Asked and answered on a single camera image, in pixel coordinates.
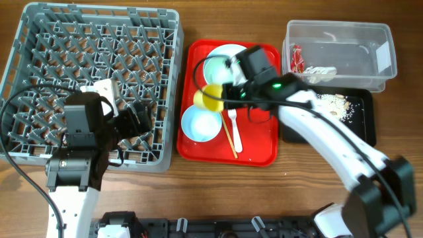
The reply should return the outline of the yellow plastic cup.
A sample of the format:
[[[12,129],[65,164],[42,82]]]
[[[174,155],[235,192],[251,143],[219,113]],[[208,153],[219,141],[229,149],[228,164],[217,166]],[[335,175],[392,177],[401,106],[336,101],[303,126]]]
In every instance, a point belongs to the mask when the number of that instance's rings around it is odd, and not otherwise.
[[[195,92],[193,103],[204,110],[222,112],[224,110],[224,102],[221,100],[222,92],[222,85],[206,85]]]

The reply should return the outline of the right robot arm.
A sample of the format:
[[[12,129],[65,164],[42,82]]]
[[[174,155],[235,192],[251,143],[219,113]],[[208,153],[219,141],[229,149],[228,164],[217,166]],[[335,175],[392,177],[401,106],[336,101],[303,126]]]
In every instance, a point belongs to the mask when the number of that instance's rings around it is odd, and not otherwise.
[[[349,195],[313,216],[323,237],[384,237],[416,212],[414,169],[404,158],[391,160],[335,118],[316,92],[298,76],[278,75],[260,46],[230,56],[235,74],[223,86],[226,107],[253,106],[271,111],[296,131],[334,169]]]

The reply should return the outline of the red snack wrapper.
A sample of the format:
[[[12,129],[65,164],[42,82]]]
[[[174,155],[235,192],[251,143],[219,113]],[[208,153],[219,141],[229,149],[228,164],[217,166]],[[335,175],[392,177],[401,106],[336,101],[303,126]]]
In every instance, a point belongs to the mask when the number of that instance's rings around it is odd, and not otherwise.
[[[293,45],[290,69],[294,73],[303,73],[305,69],[305,62],[302,57],[302,47],[297,44]]]

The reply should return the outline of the wooden chopstick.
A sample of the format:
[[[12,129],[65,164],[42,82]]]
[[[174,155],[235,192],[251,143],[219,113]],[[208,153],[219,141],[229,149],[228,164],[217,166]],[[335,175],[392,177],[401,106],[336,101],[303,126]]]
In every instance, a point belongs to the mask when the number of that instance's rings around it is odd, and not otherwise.
[[[222,124],[223,124],[223,128],[224,128],[225,134],[226,134],[226,136],[227,136],[227,139],[228,139],[228,142],[229,142],[230,148],[231,148],[231,150],[232,150],[232,152],[233,152],[234,158],[235,158],[235,159],[238,159],[238,155],[237,155],[237,152],[235,151],[235,146],[234,146],[234,144],[233,144],[233,141],[232,141],[231,135],[230,135],[229,130],[228,130],[228,128],[227,128],[227,125],[226,125],[226,123],[225,123],[225,119],[224,119],[224,117],[223,117],[223,114],[220,112],[220,113],[219,113],[219,115],[220,115],[220,117],[221,117]]]

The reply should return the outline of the white tissue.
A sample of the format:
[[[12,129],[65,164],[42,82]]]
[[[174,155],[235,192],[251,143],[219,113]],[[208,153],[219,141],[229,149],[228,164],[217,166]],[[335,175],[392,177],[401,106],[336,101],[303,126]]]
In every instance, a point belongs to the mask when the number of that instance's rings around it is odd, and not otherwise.
[[[334,79],[337,74],[335,67],[308,67],[304,72],[308,74],[307,80],[311,84],[317,84],[320,82],[327,82]]]

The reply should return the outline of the light blue bowl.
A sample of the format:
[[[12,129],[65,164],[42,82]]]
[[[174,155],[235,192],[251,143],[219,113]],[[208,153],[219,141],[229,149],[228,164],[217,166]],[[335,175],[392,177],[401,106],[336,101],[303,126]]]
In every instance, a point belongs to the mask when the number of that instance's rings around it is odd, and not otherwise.
[[[222,119],[218,112],[212,112],[192,105],[182,114],[182,131],[192,141],[210,141],[220,133],[221,127]]]

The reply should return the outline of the rice food scraps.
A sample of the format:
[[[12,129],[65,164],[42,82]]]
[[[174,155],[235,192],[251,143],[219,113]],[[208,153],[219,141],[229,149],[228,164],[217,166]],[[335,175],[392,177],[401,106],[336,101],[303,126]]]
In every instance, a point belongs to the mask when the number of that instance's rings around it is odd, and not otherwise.
[[[317,98],[323,107],[335,118],[341,122],[352,123],[356,107],[359,105],[358,103],[353,103],[347,96],[340,94],[318,94]]]

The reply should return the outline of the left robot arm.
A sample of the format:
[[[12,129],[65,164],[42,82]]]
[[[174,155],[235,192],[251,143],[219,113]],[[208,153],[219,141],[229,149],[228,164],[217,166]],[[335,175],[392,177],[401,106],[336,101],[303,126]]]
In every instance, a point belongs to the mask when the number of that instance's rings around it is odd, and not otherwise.
[[[48,237],[88,237],[102,177],[111,166],[109,153],[123,139],[153,128],[151,108],[142,102],[105,114],[109,101],[95,92],[65,100],[66,146],[46,163],[49,207]]]

